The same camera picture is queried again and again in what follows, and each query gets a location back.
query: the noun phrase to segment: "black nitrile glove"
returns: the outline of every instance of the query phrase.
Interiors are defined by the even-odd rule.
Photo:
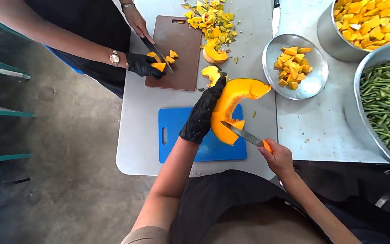
[[[220,77],[216,85],[203,92],[198,102],[193,106],[185,126],[179,136],[185,141],[201,144],[202,139],[210,130],[210,117],[216,102],[221,97],[227,80]]]
[[[162,78],[162,76],[166,75],[165,71],[162,72],[151,66],[152,63],[156,63],[156,59],[154,59],[153,57],[136,53],[125,54],[127,64],[129,64],[127,70],[132,71],[139,76],[151,76],[155,80],[159,80],[160,78]]]

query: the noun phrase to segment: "hand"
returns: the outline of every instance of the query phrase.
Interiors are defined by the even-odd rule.
[[[216,85],[203,92],[198,102],[193,106],[185,126],[179,136],[186,141],[201,144],[202,139],[210,131],[210,118],[216,102],[221,97],[227,80],[220,77]]]
[[[135,30],[138,36],[146,36],[151,43],[154,44],[153,38],[149,35],[147,31],[147,26],[144,18],[139,13],[138,9],[135,6],[130,5],[126,8],[123,8],[123,13],[126,16],[127,22]]]
[[[266,141],[273,153],[269,153],[265,148],[258,148],[258,151],[266,159],[269,168],[278,175],[281,180],[284,180],[290,175],[294,175],[293,157],[290,149],[276,143],[272,138],[268,138]]]
[[[127,64],[129,64],[127,70],[132,71],[139,76],[151,76],[155,80],[159,80],[160,78],[162,78],[162,76],[166,75],[165,71],[162,72],[151,66],[151,63],[156,63],[156,59],[154,59],[153,57],[136,53],[125,54]]]

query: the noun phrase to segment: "gray floor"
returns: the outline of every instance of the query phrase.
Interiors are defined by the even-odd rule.
[[[115,164],[122,100],[32,43],[14,64],[31,74],[18,97],[31,158],[13,162],[31,181],[0,195],[0,243],[119,243],[154,177]]]

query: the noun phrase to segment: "bowl of pumpkin chunks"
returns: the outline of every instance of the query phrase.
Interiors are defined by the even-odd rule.
[[[303,100],[317,95],[326,85],[326,59],[303,36],[283,34],[273,38],[263,51],[263,70],[270,85],[280,95]]]

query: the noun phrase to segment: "kitchen knife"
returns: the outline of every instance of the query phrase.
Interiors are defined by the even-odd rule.
[[[281,7],[279,5],[279,0],[274,0],[274,12],[272,15],[272,37],[275,37],[278,34],[280,17]]]
[[[257,137],[253,136],[252,134],[250,134],[249,132],[246,132],[244,130],[241,130],[239,128],[236,128],[230,124],[228,124],[227,122],[225,121],[221,121],[221,123],[223,125],[225,125],[225,127],[227,127],[228,129],[230,129],[232,132],[236,133],[238,136],[242,137],[243,139],[249,141],[250,143],[254,144],[255,146],[259,147],[259,148],[265,148],[267,149],[270,153],[272,153],[272,149],[270,149],[270,147],[268,146],[269,144],[267,143],[267,141],[265,140],[260,140],[258,139]]]
[[[147,39],[147,37],[144,37],[142,38],[141,37],[141,40],[142,42],[145,44],[145,46],[147,46],[147,48],[150,50],[150,52],[154,52],[155,54],[157,54],[157,56],[166,63],[166,66],[168,67],[169,69],[169,72],[171,74],[174,74],[174,72],[172,71],[171,69],[171,66],[169,65],[169,62],[165,59],[165,57],[159,52],[159,50],[153,45],[153,43],[150,42],[150,40]]]

